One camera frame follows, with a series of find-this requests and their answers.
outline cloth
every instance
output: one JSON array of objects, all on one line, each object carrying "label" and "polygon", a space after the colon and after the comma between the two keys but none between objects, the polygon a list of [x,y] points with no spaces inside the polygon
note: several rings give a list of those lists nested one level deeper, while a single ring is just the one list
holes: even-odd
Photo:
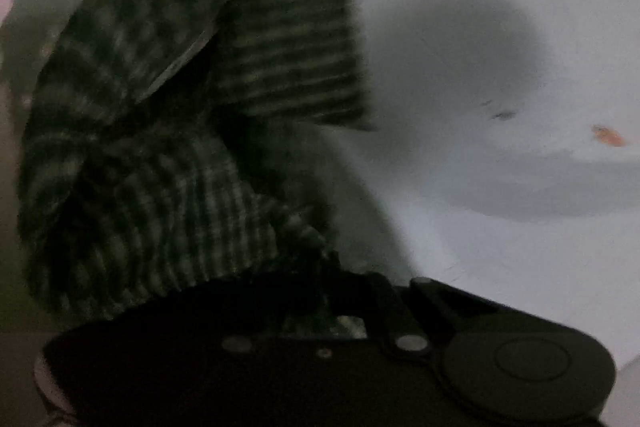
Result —
[{"label": "cloth", "polygon": [[329,245],[313,124],[362,126],[365,107],[350,0],[85,0],[22,141],[32,295],[111,318],[316,260]]}]

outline plaid fabric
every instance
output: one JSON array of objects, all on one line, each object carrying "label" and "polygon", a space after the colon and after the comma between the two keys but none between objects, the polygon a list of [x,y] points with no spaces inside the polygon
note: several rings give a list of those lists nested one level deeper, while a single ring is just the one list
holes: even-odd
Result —
[{"label": "plaid fabric", "polygon": [[[23,137],[33,296],[108,318],[327,248],[309,124],[364,115],[349,1],[85,0]],[[159,86],[214,23],[199,66]]]}]

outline green striped fabric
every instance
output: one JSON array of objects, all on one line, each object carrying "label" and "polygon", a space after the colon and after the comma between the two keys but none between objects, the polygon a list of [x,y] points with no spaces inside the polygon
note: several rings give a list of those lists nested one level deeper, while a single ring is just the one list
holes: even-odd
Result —
[{"label": "green striped fabric", "polygon": [[[85,0],[23,136],[32,295],[58,314],[109,318],[329,248],[313,126],[364,124],[350,2]],[[205,67],[158,89],[214,26]]]}]

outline garment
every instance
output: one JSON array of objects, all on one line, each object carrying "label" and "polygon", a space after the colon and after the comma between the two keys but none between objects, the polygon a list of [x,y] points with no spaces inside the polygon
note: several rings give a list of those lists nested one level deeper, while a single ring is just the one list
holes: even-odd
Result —
[{"label": "garment", "polygon": [[365,109],[350,0],[85,0],[22,141],[32,295],[110,318],[208,280],[298,269],[329,248],[311,125],[362,126]]}]

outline towel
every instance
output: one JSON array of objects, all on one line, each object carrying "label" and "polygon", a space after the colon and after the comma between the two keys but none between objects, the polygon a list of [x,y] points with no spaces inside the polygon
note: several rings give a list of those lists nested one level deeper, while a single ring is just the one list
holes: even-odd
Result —
[{"label": "towel", "polygon": [[316,127],[366,126],[355,26],[351,0],[84,0],[22,138],[33,297],[108,319],[322,259]]}]

